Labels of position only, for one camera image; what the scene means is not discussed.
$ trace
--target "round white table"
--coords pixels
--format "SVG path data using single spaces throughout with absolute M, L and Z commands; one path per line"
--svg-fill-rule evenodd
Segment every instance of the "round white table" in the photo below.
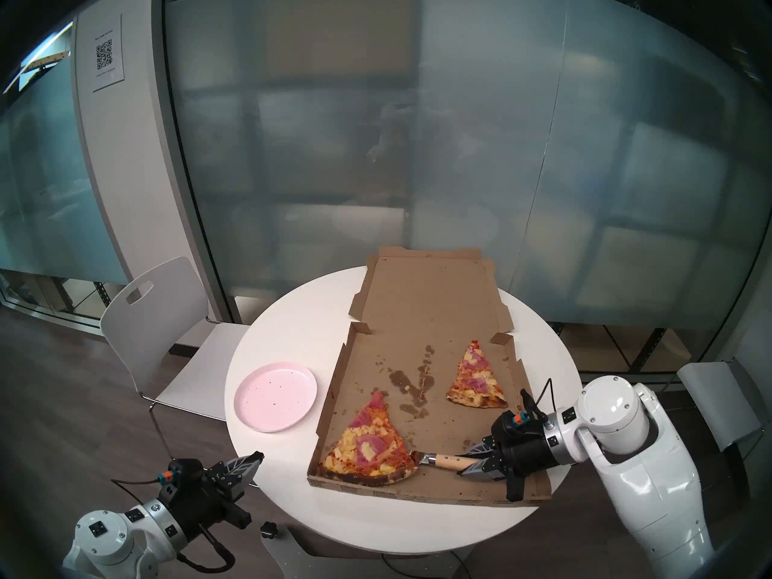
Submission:
M 365 550 L 393 554 L 452 550 L 518 524 L 537 507 L 415 503 L 334 492 L 308 484 L 306 470 L 317 444 L 324 395 L 353 321 L 348 309 L 361 288 L 365 269 L 345 269 L 296 288 L 271 305 L 246 332 L 233 354 L 226 380 L 226 422 L 236 453 L 245 456 L 259 450 L 265 455 L 255 482 L 276 506 L 324 536 Z M 525 365 L 534 397 L 547 378 L 552 378 L 556 406 L 575 402 L 581 381 L 561 339 L 528 306 L 503 290 L 499 293 L 510 309 L 515 350 Z M 313 408 L 299 423 L 283 432 L 265 434 L 241 423 L 233 410 L 233 398 L 249 373 L 274 361 L 293 361 L 308 367 L 317 378 L 319 393 Z M 552 411 L 549 395 L 545 394 L 539 407 Z M 549 469 L 553 492 L 568 469 Z

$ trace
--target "ham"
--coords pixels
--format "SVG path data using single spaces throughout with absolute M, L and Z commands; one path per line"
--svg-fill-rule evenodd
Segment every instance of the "ham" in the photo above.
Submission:
M 488 391 L 488 382 L 485 381 L 485 378 L 464 378 L 462 383 L 481 394 L 485 394 Z
M 386 404 L 384 403 L 383 392 L 380 390 L 373 392 L 373 397 L 370 399 L 370 402 L 365 405 L 365 407 L 380 408 L 381 410 L 385 409 Z
M 489 366 L 488 360 L 481 354 L 472 353 L 472 360 L 465 361 L 465 366 L 474 371 L 481 371 Z
M 353 421 L 349 424 L 350 428 L 360 428 L 361 426 L 369 426 L 372 418 L 366 408 L 359 411 L 359 415 L 353 418 Z
M 359 436 L 357 438 L 357 462 L 364 466 L 370 464 L 387 446 L 386 441 L 377 435 Z
M 373 392 L 373 396 L 370 399 L 370 402 L 368 402 L 362 408 L 362 410 L 359 411 L 359 415 L 354 417 L 353 421 L 349 424 L 350 428 L 360 428 L 361 426 L 369 426 L 373 418 L 372 418 L 372 415 L 370 415 L 368 408 L 373 408 L 381 411 L 386 410 L 386 404 L 384 403 L 384 396 L 382 392 L 380 392 L 379 390 L 376 390 L 375 392 Z

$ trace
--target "gray chair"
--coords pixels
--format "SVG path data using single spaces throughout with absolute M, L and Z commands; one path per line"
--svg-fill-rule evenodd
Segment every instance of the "gray chair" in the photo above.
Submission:
M 203 345 L 156 398 L 147 396 L 143 390 L 161 359 L 202 320 L 215 324 Z M 170 459 L 174 456 L 153 413 L 156 404 L 226 419 L 226 374 L 248 326 L 208 318 L 206 292 L 185 257 L 153 267 L 120 291 L 102 315 L 100 328 L 129 371 L 134 389 L 152 403 L 150 418 Z
M 772 405 L 771 344 L 772 314 L 761 310 L 730 361 L 689 363 L 679 369 L 678 377 L 722 451 L 768 422 L 768 408 Z M 745 381 L 743 370 L 749 381 Z

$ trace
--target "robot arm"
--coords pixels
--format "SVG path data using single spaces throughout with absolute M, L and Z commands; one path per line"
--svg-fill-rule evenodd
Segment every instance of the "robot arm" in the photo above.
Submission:
M 523 399 L 525 413 L 503 413 L 475 452 L 465 453 L 485 458 L 462 476 L 506 479 L 507 498 L 517 500 L 529 474 L 590 459 L 658 577 L 682 579 L 708 561 L 713 547 L 699 475 L 651 390 L 609 375 L 585 386 L 571 407 L 549 415 L 525 391 Z M 656 439 L 641 450 L 651 422 Z M 611 463 L 604 452 L 631 456 Z
M 239 529 L 252 522 L 236 500 L 252 481 L 262 458 L 255 452 L 210 469 L 196 459 L 172 461 L 169 470 L 158 476 L 162 486 L 158 498 L 125 513 L 95 510 L 80 518 L 62 573 L 66 577 L 153 579 L 160 563 L 175 558 L 198 571 L 227 571 L 235 559 L 208 529 L 221 521 Z M 206 569 L 180 554 L 201 534 L 225 561 L 222 567 Z
M 705 524 L 699 475 L 654 393 L 634 391 L 657 427 L 654 443 L 611 464 L 590 429 L 577 436 L 597 469 L 625 528 L 641 544 L 658 577 L 689 577 L 713 554 Z

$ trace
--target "chair handle hole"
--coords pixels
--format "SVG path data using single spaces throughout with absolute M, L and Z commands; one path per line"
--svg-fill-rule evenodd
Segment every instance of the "chair handle hole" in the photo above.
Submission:
M 153 283 L 150 280 L 143 282 L 127 295 L 126 302 L 130 305 L 134 305 L 134 303 L 149 293 L 152 288 Z

